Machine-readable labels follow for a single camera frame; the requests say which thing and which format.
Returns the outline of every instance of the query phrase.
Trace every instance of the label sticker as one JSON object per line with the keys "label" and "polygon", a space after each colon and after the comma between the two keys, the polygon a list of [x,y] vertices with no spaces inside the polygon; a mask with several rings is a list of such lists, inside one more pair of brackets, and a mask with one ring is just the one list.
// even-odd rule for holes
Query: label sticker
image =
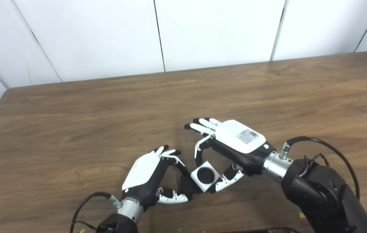
{"label": "label sticker", "polygon": [[258,137],[258,134],[255,132],[246,129],[239,133],[237,136],[235,136],[237,139],[241,140],[245,144],[250,144],[253,140],[255,140]]}

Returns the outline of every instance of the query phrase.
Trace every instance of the black cable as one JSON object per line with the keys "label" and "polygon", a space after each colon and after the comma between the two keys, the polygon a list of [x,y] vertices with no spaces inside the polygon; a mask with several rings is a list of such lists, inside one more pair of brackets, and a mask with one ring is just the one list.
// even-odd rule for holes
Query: black cable
{"label": "black cable", "polygon": [[75,221],[74,223],[75,224],[84,224],[84,225],[86,225],[87,227],[89,227],[92,230],[97,230],[97,228],[95,226],[93,226],[92,224],[88,224],[88,223],[86,223],[84,221]]}
{"label": "black cable", "polygon": [[96,197],[96,196],[103,196],[105,197],[107,200],[111,198],[111,194],[110,193],[107,193],[107,192],[95,192],[91,195],[89,195],[88,197],[86,197],[81,203],[80,205],[77,207],[76,211],[74,212],[74,216],[73,216],[73,219],[71,220],[71,226],[70,226],[70,233],[73,233],[74,231],[74,225],[76,224],[76,219],[77,219],[77,215],[79,214],[81,208],[83,207],[83,205],[89,201],[91,198],[93,197]]}
{"label": "black cable", "polygon": [[353,167],[351,166],[350,162],[347,160],[347,158],[338,150],[336,149],[334,146],[328,144],[327,142],[321,140],[321,139],[317,139],[317,138],[313,138],[313,137],[307,137],[307,136],[299,136],[299,137],[295,137],[292,139],[288,139],[286,141],[286,143],[288,145],[290,145],[290,147],[294,144],[297,143],[299,141],[313,141],[316,143],[320,143],[328,148],[330,148],[332,151],[334,151],[334,153],[336,153],[342,160],[343,162],[346,164],[351,177],[353,178],[353,182],[354,182],[354,187],[355,187],[355,192],[356,192],[356,197],[358,200],[360,200],[360,186],[359,186],[359,181],[357,180],[357,176],[356,173],[353,170]]}

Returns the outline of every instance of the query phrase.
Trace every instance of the white robotic hand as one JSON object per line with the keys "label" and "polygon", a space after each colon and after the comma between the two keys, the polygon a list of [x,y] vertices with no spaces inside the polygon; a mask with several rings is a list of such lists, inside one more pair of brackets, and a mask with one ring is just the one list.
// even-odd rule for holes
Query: white robotic hand
{"label": "white robotic hand", "polygon": [[[266,157],[275,151],[262,134],[235,120],[220,122],[214,118],[195,118],[185,128],[204,136],[195,145],[198,168],[191,173],[203,192],[220,191],[237,182],[244,174],[261,174]],[[212,165],[203,162],[203,149],[210,147],[234,162],[220,177]]]}
{"label": "white robotic hand", "polygon": [[180,155],[180,151],[165,151],[168,148],[168,145],[161,146],[135,161],[122,186],[122,202],[135,202],[143,212],[157,202],[174,204],[192,199],[191,196],[175,190],[159,187],[169,165],[175,165],[183,175],[189,174],[183,162],[176,156]]}

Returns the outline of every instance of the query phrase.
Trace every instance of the back of robotic hand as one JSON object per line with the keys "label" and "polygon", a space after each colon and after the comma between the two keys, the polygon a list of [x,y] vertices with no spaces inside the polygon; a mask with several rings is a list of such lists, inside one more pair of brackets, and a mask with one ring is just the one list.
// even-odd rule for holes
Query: back of robotic hand
{"label": "back of robotic hand", "polygon": [[[74,214],[70,233],[73,232],[76,223],[86,224],[96,233],[137,233],[137,224],[150,206],[157,202],[175,204],[191,200],[191,195],[159,187],[169,165],[179,168],[183,176],[189,175],[185,165],[176,156],[180,154],[180,151],[165,151],[166,149],[168,149],[167,145],[161,146],[135,161],[122,185],[120,200],[105,192],[96,192],[88,196]],[[95,196],[103,196],[111,202],[117,208],[115,214],[103,220],[98,227],[93,227],[83,221],[76,221],[81,207]]]}
{"label": "back of robotic hand", "polygon": [[[235,120],[195,118],[185,128],[204,136],[195,145],[198,168],[191,173],[191,179],[182,176],[185,193],[214,193],[235,183],[244,174],[264,175],[281,184],[286,198],[300,207],[316,233],[367,233],[367,213],[359,201],[360,189],[353,168],[346,157],[327,142],[300,136],[287,140],[278,153],[262,134]],[[288,157],[291,146],[305,140],[327,146],[343,159],[352,174],[356,195],[329,166],[324,155],[297,160]],[[234,163],[219,175],[212,165],[203,162],[202,151],[207,148]],[[317,158],[323,158],[325,165],[315,162]]]}

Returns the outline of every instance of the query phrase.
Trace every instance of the wood grain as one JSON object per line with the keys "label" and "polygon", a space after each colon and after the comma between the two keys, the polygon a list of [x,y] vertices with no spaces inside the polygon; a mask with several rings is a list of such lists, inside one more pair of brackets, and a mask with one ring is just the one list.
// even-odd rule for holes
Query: wood grain
{"label": "wood grain", "polygon": [[[331,142],[355,168],[367,211],[367,53],[352,53],[8,90],[0,101],[0,233],[66,232],[84,197],[120,196],[135,159],[160,145],[180,149],[192,171],[201,136],[183,125],[196,117],[236,119],[278,149],[299,135]],[[353,185],[322,146],[294,145],[291,156],[319,152]],[[230,163],[212,150],[204,158],[219,172]],[[177,177],[169,169],[163,185],[176,187]],[[79,219],[96,225],[112,211],[92,200]],[[279,185],[246,177],[182,205],[157,204],[139,230],[311,232],[299,212]]]}

